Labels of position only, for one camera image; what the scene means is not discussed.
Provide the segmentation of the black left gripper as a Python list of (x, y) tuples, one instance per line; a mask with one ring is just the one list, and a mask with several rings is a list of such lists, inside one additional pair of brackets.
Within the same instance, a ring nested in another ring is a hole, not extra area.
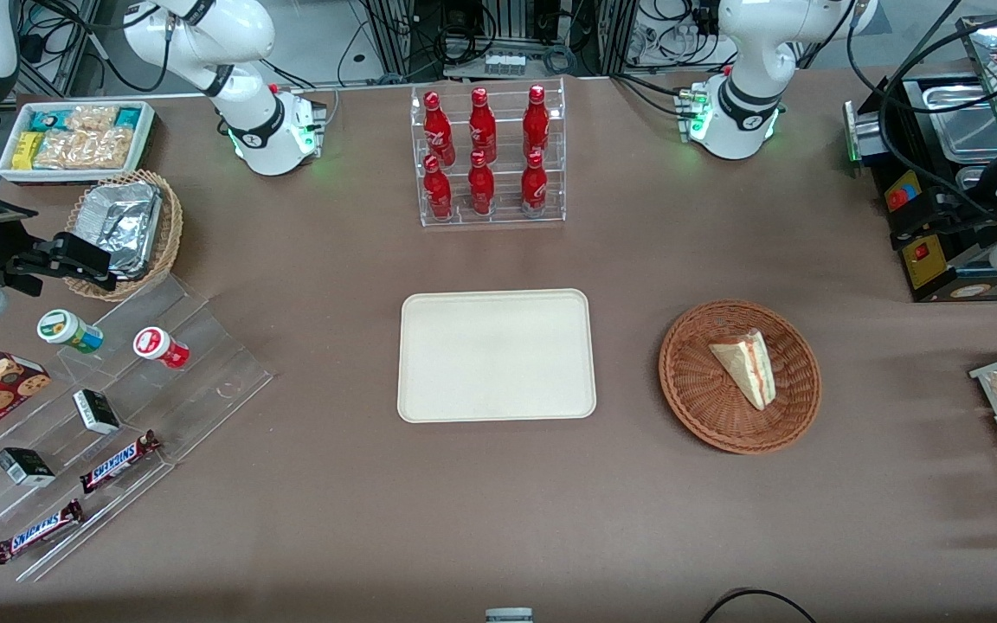
[[(980, 167), (978, 173), (969, 186), (954, 180), (947, 195), (889, 193), (891, 240), (901, 241), (897, 253), (903, 261), (988, 264), (988, 259), (997, 259), (997, 163)], [(929, 235), (947, 226), (947, 235)]]

